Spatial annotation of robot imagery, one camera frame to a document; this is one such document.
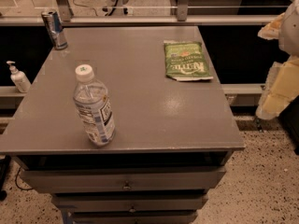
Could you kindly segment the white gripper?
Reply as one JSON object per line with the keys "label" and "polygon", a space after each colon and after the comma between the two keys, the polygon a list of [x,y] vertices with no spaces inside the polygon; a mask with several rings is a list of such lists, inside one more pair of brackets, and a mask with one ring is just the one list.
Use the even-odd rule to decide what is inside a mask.
{"label": "white gripper", "polygon": [[299,95],[299,0],[267,23],[258,37],[278,39],[279,48],[291,55],[285,63],[273,63],[256,110],[259,119],[273,119]]}

